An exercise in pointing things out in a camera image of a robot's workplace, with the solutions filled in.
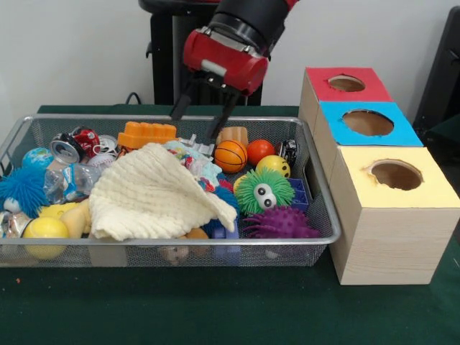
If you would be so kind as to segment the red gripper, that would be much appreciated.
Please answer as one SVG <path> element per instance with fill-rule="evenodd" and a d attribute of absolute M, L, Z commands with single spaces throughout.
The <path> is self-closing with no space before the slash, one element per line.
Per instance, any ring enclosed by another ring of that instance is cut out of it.
<path fill-rule="evenodd" d="M 181 120 L 190 106 L 196 79 L 217 86 L 224 84 L 250 96 L 262 85 L 269 65 L 269 59 L 251 45 L 213 30 L 194 30 L 189 34 L 183 49 L 183 62 L 192 74 L 170 112 L 174 121 Z M 227 94 L 221 113 L 209 124 L 209 139 L 217 138 L 237 101 L 237 92 Z"/>

